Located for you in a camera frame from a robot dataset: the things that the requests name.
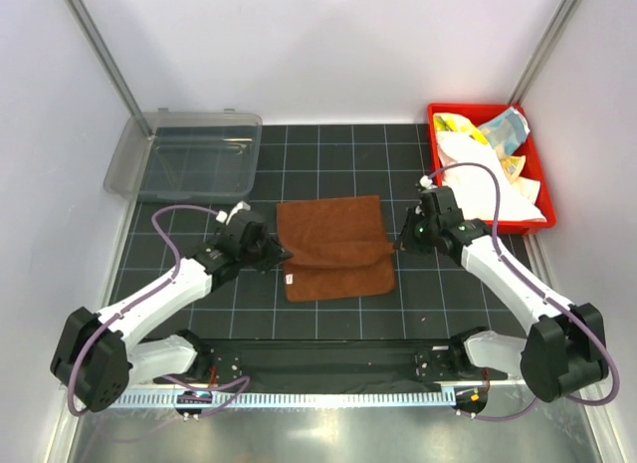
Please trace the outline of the brown towel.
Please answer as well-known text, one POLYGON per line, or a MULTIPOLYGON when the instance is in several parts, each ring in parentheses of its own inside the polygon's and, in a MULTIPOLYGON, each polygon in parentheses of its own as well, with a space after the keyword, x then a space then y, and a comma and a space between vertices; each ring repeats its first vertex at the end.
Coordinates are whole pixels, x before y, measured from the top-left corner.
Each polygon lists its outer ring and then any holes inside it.
POLYGON ((395 289, 394 245, 377 195, 285 202, 277 231, 292 257, 283 264, 291 303, 388 294, 395 289))

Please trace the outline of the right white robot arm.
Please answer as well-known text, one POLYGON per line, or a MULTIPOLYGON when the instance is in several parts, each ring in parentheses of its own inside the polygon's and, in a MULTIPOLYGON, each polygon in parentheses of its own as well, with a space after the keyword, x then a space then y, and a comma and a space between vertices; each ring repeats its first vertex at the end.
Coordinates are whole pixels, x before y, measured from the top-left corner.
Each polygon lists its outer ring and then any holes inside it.
POLYGON ((437 252, 480 280, 514 315, 525 332, 514 338, 472 331, 448 355, 450 371, 471 379, 483 367, 523 379, 543 402, 572 397, 618 371, 606 348, 601 313, 575 305, 520 263, 481 219, 468 220, 449 187, 419 191, 397 241, 414 254, 437 252))

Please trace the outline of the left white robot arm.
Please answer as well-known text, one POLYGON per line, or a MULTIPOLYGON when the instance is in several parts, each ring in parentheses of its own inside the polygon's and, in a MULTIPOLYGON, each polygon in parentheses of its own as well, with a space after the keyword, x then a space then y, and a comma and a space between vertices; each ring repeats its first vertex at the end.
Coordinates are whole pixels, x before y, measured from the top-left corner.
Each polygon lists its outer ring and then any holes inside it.
POLYGON ((182 255, 171 240, 173 266, 129 297, 66 319, 51 374, 67 389, 74 416, 101 412, 132 385, 180 375, 189 383, 207 378, 212 350, 189 331, 148 342, 146 337, 188 305, 237 278, 243 269, 268 272, 292 254, 271 235, 265 219, 245 202, 213 211, 210 237, 182 255))

